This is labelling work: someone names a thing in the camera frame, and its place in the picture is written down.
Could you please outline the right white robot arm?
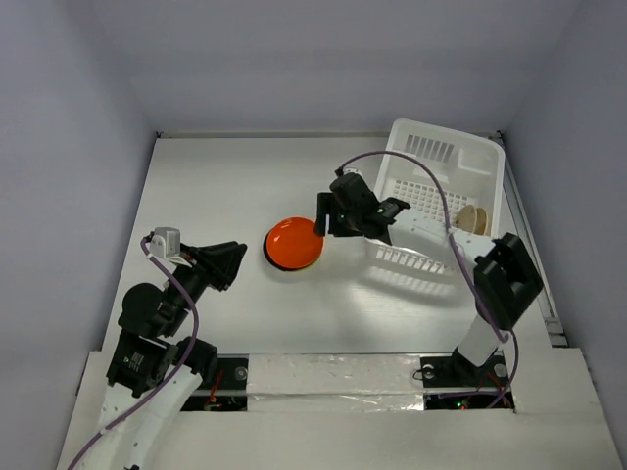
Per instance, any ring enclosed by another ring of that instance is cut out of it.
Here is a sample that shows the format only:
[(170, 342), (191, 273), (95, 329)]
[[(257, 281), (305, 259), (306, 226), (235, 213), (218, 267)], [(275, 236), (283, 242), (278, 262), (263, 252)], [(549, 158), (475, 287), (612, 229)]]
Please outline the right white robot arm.
[(444, 366), (432, 369), (434, 378), (450, 378), (460, 387), (476, 385), (499, 344), (544, 289), (518, 236), (469, 233), (434, 220), (405, 201), (378, 200), (356, 173), (335, 179), (329, 192), (318, 195), (317, 203), (315, 229), (320, 235), (361, 236), (417, 252), (461, 273), (475, 301), (476, 316)]

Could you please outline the orange plate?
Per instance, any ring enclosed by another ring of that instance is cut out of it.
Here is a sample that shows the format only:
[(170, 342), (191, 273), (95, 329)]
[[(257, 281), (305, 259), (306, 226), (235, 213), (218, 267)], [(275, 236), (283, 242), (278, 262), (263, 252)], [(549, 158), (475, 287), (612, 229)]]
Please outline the orange plate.
[(315, 233), (315, 223), (304, 217), (289, 217), (266, 234), (265, 259), (282, 271), (299, 271), (313, 265), (321, 256), (323, 237)]

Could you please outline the cream plate with red marks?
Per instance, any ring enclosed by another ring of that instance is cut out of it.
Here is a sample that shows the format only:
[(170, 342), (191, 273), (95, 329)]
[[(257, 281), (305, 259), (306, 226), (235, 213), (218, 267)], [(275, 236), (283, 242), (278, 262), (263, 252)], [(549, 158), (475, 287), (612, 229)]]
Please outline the cream plate with red marks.
[(456, 215), (454, 227), (475, 235), (488, 235), (490, 216), (482, 207), (466, 205)]

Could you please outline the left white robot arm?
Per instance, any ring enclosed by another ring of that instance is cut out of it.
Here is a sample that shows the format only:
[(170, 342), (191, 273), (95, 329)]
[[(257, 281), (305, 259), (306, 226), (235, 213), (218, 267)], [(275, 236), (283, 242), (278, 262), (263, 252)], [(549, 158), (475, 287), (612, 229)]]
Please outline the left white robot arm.
[(97, 432), (71, 469), (147, 468), (192, 393), (221, 380), (217, 348), (198, 337), (197, 303), (207, 290), (231, 287), (247, 246), (190, 246), (179, 229), (161, 226), (141, 239), (140, 248), (167, 283), (140, 283), (124, 295)]

